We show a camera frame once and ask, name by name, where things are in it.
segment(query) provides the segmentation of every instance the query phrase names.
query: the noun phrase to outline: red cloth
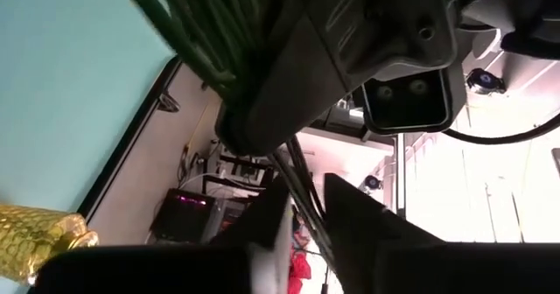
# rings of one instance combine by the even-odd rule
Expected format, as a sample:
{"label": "red cloth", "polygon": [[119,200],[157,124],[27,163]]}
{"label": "red cloth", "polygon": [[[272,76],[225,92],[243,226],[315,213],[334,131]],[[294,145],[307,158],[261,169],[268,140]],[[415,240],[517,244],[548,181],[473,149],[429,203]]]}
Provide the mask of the red cloth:
{"label": "red cloth", "polygon": [[291,250],[291,265],[288,278],[288,294],[299,294],[303,283],[301,279],[312,278],[312,267],[305,259],[305,252],[294,252]]}

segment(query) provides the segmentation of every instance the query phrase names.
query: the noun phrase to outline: gold object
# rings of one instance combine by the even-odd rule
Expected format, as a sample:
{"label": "gold object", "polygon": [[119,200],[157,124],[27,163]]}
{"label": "gold object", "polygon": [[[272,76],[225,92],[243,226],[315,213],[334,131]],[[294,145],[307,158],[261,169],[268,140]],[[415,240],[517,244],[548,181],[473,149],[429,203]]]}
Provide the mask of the gold object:
{"label": "gold object", "polygon": [[77,213],[0,204],[0,276],[34,284],[50,258],[76,247],[99,243]]}

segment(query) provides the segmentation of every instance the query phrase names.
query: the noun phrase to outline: gold foil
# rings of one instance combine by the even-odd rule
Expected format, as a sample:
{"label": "gold foil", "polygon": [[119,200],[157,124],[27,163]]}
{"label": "gold foil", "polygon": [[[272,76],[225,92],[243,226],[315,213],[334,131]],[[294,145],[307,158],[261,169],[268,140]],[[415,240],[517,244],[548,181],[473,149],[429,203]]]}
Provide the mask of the gold foil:
{"label": "gold foil", "polygon": [[77,213],[0,204],[0,275],[33,284],[50,258],[76,247],[99,243]]}

